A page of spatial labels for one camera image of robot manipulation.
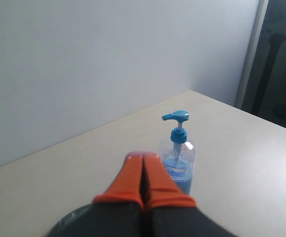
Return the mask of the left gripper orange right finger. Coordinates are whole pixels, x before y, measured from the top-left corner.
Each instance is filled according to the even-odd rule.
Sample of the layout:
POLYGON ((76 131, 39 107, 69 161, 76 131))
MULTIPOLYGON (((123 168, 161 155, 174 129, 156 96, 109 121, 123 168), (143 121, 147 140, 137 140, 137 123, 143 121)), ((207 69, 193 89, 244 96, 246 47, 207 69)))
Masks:
POLYGON ((232 234, 201 212, 194 198, 170 178, 157 155, 143 156, 145 210, 154 237, 230 237, 232 234))

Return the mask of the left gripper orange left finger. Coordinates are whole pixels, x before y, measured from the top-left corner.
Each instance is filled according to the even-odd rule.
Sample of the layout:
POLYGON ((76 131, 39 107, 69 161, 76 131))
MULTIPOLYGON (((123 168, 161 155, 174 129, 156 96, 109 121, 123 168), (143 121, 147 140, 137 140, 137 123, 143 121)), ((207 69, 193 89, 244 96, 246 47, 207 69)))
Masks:
POLYGON ((143 201, 143 156, 130 153, 107 190, 93 198, 91 208, 54 237, 139 237, 143 201))

